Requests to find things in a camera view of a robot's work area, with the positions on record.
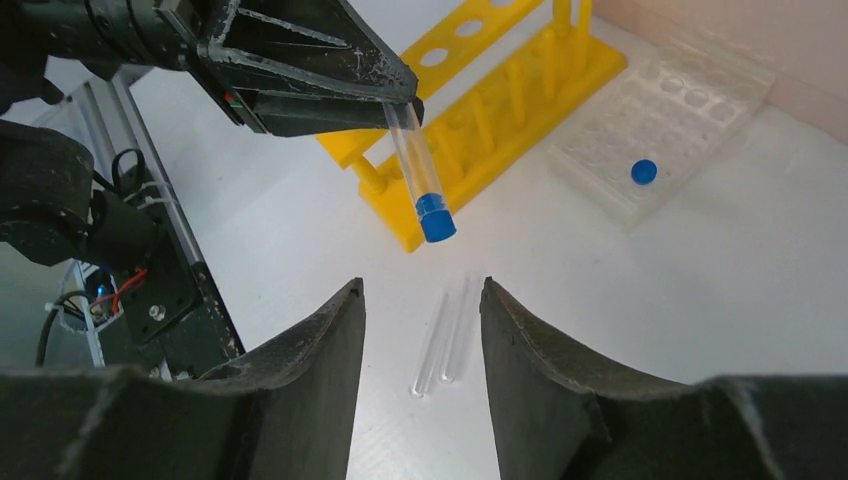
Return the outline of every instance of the test tube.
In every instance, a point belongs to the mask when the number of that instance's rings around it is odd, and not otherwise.
[[[477,315],[482,290],[483,276],[478,271],[467,274],[462,279],[461,285],[455,285],[452,289],[455,306],[452,311],[449,311],[452,323],[448,326],[444,352],[439,365],[439,381],[442,383],[453,383],[459,377],[462,361],[470,348],[468,340],[470,340],[470,330],[474,326],[473,319],[479,318]]]
[[[449,302],[449,293],[445,291],[439,297],[438,308],[430,320],[430,327],[427,329],[427,337],[421,349],[415,375],[413,375],[412,384],[409,386],[409,394],[412,395],[412,398],[424,398],[424,395],[429,393],[433,376],[441,363],[439,358],[444,354],[445,334],[447,333],[445,322],[449,317]]]
[[[411,103],[384,103],[383,110],[424,239],[435,243],[450,238],[456,233],[456,226],[415,109]]]

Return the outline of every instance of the test tube rack peg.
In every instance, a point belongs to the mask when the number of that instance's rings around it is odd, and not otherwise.
[[[496,6],[466,0],[457,7],[401,55],[418,76],[419,97],[426,101],[542,1]],[[592,1],[580,1],[576,25],[571,7],[571,0],[554,0],[547,26],[423,127],[435,146],[433,162],[453,213],[627,67],[621,53],[591,36]],[[460,35],[472,19],[482,26],[473,35]],[[422,65],[436,49],[448,51],[445,59]],[[334,132],[318,135],[318,140],[340,167],[353,167],[360,196],[404,250],[412,252],[424,236],[404,180],[397,175],[397,156],[377,167],[364,156],[385,133]]]

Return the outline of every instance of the blue cap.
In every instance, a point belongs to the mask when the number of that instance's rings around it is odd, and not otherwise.
[[[657,178],[657,164],[647,158],[639,160],[630,169],[630,178],[637,185],[647,185]]]
[[[456,226],[453,224],[453,218],[448,210],[430,212],[421,217],[419,222],[427,243],[447,240],[456,233]]]

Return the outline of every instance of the rack hole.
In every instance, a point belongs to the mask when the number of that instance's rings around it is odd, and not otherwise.
[[[444,48],[434,48],[421,57],[420,63],[425,67],[435,67],[436,65],[444,62],[446,58],[448,58],[447,50]]]
[[[710,95],[703,90],[692,90],[683,97],[690,107],[701,108],[710,101]]]
[[[660,88],[666,93],[678,93],[683,90],[683,80],[677,77],[668,77],[663,80]]]
[[[456,34],[460,37],[470,37],[479,32],[482,28],[483,22],[481,20],[469,20],[456,29]]]

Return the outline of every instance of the loose blue cap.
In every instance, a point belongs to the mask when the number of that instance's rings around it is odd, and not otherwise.
[[[438,193],[422,195],[415,202],[415,211],[418,213],[418,222],[421,224],[427,243],[447,240],[456,233],[456,225],[453,223],[450,211]]]
[[[637,185],[647,185],[657,178],[657,164],[647,158],[639,160],[630,169],[630,178]]]

